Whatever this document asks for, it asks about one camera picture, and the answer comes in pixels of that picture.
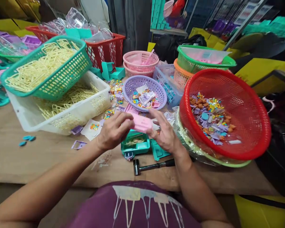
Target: stack of teal boxes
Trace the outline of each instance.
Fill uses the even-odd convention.
[[[165,0],[152,0],[151,29],[171,29],[164,18]]]

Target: floor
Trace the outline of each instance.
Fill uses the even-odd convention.
[[[2,203],[11,194],[21,188],[18,184],[0,185],[0,203]],[[53,210],[41,221],[38,228],[56,228],[61,227],[69,221],[69,218],[76,212],[77,208],[97,189],[71,188]],[[235,228],[240,228],[238,211],[232,195],[217,195],[222,207],[225,209],[230,222]]]

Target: maroon shirt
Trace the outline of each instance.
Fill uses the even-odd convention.
[[[118,181],[102,186],[68,225],[84,227],[201,227],[168,192],[148,181]]]

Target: person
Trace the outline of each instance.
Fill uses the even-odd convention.
[[[151,182],[113,182],[99,188],[67,227],[233,227],[164,115],[153,109],[149,112],[161,131],[158,134],[149,129],[147,134],[173,155],[186,207]],[[1,203],[0,227],[37,227],[80,174],[105,151],[119,145],[133,125],[130,113],[116,112],[74,157],[55,165]]]

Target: white plastic tray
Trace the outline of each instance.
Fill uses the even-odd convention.
[[[111,102],[108,93],[110,86],[90,71],[85,73],[82,79],[88,86],[92,83],[99,92],[48,120],[42,116],[34,97],[17,97],[7,91],[23,130],[26,132],[43,130],[60,135],[69,135],[70,130],[74,127],[85,125],[89,119],[110,108]]]

